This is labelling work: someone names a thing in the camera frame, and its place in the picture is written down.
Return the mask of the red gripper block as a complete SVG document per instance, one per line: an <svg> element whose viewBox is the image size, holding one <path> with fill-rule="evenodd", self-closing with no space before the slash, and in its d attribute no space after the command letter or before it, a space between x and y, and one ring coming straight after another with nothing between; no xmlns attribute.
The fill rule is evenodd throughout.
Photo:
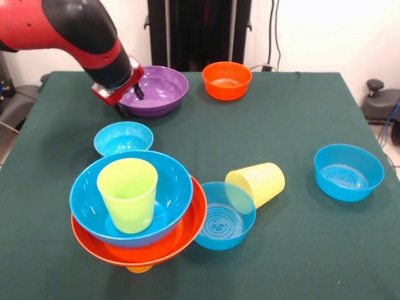
<svg viewBox="0 0 400 300"><path fill-rule="evenodd" d="M131 65L131 75L129 79L116 89L106 89L98 83L91 86L92 92L104 103L115 106L116 112L123 118L129 117L128 111L120 104L117 104L121 98L134 87L134 93L139 100L144 99L144 93L139 86L139 80L144 75L144 70L140 63L132 56L129 56L129 63Z"/></svg>

